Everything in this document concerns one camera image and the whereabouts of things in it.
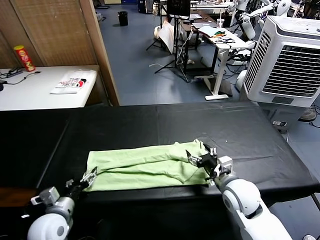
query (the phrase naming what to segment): green towel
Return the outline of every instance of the green towel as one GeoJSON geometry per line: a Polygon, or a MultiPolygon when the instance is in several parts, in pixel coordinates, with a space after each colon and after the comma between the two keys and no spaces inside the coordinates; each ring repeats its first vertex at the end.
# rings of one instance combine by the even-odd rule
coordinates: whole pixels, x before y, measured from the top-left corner
{"type": "Polygon", "coordinates": [[[207,153],[197,139],[172,145],[91,151],[86,172],[97,166],[97,177],[86,191],[206,184],[205,170],[188,162],[186,150],[197,157],[207,153]]]}

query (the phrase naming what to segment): air vent grille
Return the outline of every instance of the air vent grille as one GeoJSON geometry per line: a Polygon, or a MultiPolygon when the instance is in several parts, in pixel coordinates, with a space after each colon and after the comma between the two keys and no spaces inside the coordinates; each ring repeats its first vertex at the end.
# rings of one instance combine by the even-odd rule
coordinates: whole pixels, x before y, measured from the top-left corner
{"type": "Polygon", "coordinates": [[[271,42],[271,37],[264,31],[260,38],[260,41],[258,42],[255,48],[254,57],[251,61],[250,68],[245,76],[244,86],[247,92],[249,92],[249,90],[252,87],[252,84],[254,83],[256,75],[259,71],[259,67],[262,64],[262,61],[268,50],[270,42],[271,42]]]}
{"type": "Polygon", "coordinates": [[[262,92],[313,97],[320,87],[320,49],[283,46],[262,92]]]}

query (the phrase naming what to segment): black table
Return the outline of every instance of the black table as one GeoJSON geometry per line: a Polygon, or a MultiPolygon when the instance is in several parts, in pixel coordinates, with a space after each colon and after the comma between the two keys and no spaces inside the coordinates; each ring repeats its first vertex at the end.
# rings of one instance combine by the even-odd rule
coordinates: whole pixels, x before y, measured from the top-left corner
{"type": "MultiPolygon", "coordinates": [[[[236,174],[255,183],[269,206],[319,191],[316,178],[260,107],[251,102],[1,112],[0,118],[14,123],[5,130],[8,143],[24,136],[14,146],[26,150],[27,155],[15,152],[10,164],[25,168],[27,161],[30,165],[28,172],[18,171],[15,185],[34,186],[37,179],[40,190],[56,186],[62,192],[67,180],[82,177],[89,151],[199,139],[216,146],[220,156],[233,158],[236,174]]],[[[12,184],[9,179],[1,180],[2,185],[12,184]]],[[[89,223],[97,226],[98,220],[105,219],[113,229],[111,239],[148,239],[155,232],[159,237],[170,233],[175,238],[194,239],[212,236],[206,229],[213,225],[230,232],[230,225],[225,224],[228,218],[221,215],[224,211],[221,193],[215,187],[194,185],[84,193],[74,219],[78,230],[87,229],[89,223]]]]}
{"type": "MultiPolygon", "coordinates": [[[[215,145],[233,158],[236,174],[255,183],[268,204],[309,196],[318,181],[251,102],[80,108],[44,175],[41,188],[64,186],[86,170],[89,151],[189,142],[215,145]]],[[[220,199],[215,187],[183,186],[89,193],[84,202],[220,199]]]]}

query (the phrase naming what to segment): black trash can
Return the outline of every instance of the black trash can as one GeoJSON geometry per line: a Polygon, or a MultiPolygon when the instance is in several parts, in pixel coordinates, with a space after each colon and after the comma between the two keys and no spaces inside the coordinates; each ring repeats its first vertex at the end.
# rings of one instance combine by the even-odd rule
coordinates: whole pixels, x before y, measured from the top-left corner
{"type": "Polygon", "coordinates": [[[127,11],[119,11],[118,17],[119,17],[120,26],[127,26],[128,25],[128,12],[127,11]]]}

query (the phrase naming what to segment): blue floor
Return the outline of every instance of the blue floor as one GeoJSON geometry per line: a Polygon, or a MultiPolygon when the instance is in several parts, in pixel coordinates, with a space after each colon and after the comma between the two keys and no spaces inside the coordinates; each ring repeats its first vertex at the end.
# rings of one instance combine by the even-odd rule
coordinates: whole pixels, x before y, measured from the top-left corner
{"type": "MultiPolygon", "coordinates": [[[[203,82],[186,83],[177,75],[177,71],[165,69],[154,74],[160,66],[149,67],[151,64],[165,65],[173,60],[173,56],[167,51],[157,47],[146,51],[153,42],[154,28],[160,24],[158,16],[138,13],[136,5],[112,5],[109,9],[100,9],[97,12],[106,17],[106,20],[100,23],[100,28],[121,105],[206,101],[205,96],[210,93],[203,82]],[[119,11],[128,12],[128,26],[119,26],[119,11]]],[[[197,51],[192,50],[189,53],[190,59],[196,64],[200,64],[200,58],[203,57],[203,61],[209,65],[213,59],[214,47],[203,43],[197,51]]],[[[234,75],[228,80],[235,83],[236,79],[237,75],[234,75]]],[[[234,85],[231,85],[231,88],[233,97],[227,101],[237,101],[239,94],[234,85]]],[[[316,104],[320,105],[320,98],[316,100],[316,104]]],[[[320,126],[320,117],[314,124],[320,126]]],[[[297,122],[289,131],[288,143],[320,181],[320,129],[308,123],[297,122]]],[[[301,240],[305,234],[315,237],[320,235],[320,212],[311,197],[277,203],[270,210],[280,218],[292,239],[301,240]]]]}

